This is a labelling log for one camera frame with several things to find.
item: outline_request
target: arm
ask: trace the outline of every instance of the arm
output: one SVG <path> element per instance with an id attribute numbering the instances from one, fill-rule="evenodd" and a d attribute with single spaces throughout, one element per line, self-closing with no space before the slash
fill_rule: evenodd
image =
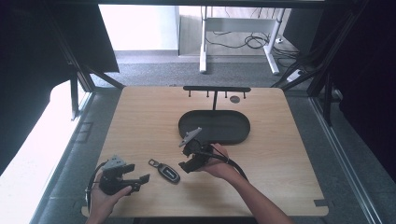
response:
<path id="1" fill-rule="evenodd" d="M 91 191 L 91 212 L 90 216 L 87 219 L 86 224 L 99 224 L 104 223 L 106 218 L 110 216 L 111 212 L 113 211 L 114 205 L 119 201 L 120 198 L 127 195 L 131 190 L 132 187 L 128 186 L 124 189 L 121 189 L 114 195 L 106 195 L 99 189 L 99 180 L 102 174 L 99 174 L 95 182 L 96 184 L 93 185 Z"/>
<path id="2" fill-rule="evenodd" d="M 212 145 L 222 154 L 227 155 L 227 150 L 220 144 Z M 202 169 L 211 175 L 222 178 L 230 183 L 246 203 L 248 209 L 260 223 L 293 223 L 271 200 L 259 192 L 245 178 L 243 178 L 231 165 L 211 158 L 209 163 Z"/>

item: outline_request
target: human hand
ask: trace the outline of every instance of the human hand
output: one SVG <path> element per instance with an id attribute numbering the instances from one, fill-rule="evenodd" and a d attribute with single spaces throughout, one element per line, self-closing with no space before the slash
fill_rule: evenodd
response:
<path id="1" fill-rule="evenodd" d="M 229 157 L 227 149 L 224 146 L 220 145 L 219 143 L 211 144 L 211 146 L 215 148 L 213 150 L 214 154 L 225 156 L 227 158 Z M 223 178 L 223 179 L 229 175 L 234 175 L 234 174 L 239 175 L 239 173 L 237 173 L 236 170 L 231 165 L 216 158 L 210 158 L 208 163 L 198 171 L 206 171 L 215 177 Z"/>
<path id="2" fill-rule="evenodd" d="M 102 177 L 102 173 L 100 173 L 96 179 L 95 184 L 92 187 L 91 191 L 91 211 L 90 217 L 87 220 L 87 224 L 92 223 L 103 223 L 108 216 L 110 216 L 113 211 L 114 205 L 119 201 L 120 198 L 126 196 L 129 192 L 131 192 L 132 187 L 128 186 L 124 189 L 121 189 L 114 195 L 107 195 L 99 189 L 99 181 Z"/>

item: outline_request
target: desk leg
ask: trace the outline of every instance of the desk leg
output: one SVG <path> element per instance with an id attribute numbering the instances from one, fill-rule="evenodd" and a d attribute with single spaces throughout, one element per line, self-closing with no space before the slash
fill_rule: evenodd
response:
<path id="1" fill-rule="evenodd" d="M 279 69 L 277 68 L 276 62 L 274 60 L 274 56 L 271 54 L 271 51 L 274 47 L 277 32 L 279 32 L 280 24 L 282 23 L 283 14 L 285 13 L 285 8 L 281 8 L 279 13 L 277 13 L 276 23 L 271 33 L 270 43 L 268 46 L 264 46 L 265 56 L 267 57 L 268 63 L 270 64 L 271 70 L 274 75 L 279 74 Z"/>
<path id="2" fill-rule="evenodd" d="M 199 72 L 206 72 L 206 13 L 207 7 L 205 7 L 203 19 L 202 19 L 202 43 L 201 43 L 201 52 L 199 58 Z"/>

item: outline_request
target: white wall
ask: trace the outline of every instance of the white wall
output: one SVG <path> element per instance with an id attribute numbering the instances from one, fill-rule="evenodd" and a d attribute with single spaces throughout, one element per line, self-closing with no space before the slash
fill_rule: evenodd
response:
<path id="1" fill-rule="evenodd" d="M 100 5 L 99 8 L 114 50 L 177 49 L 177 7 Z"/>

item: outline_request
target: car key fob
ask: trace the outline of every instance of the car key fob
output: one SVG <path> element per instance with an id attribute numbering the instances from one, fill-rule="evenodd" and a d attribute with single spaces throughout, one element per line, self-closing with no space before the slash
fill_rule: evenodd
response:
<path id="1" fill-rule="evenodd" d="M 148 164 L 158 169 L 158 172 L 165 179 L 171 181 L 172 183 L 178 183 L 180 181 L 180 175 L 170 166 L 155 161 L 153 159 L 148 161 Z"/>

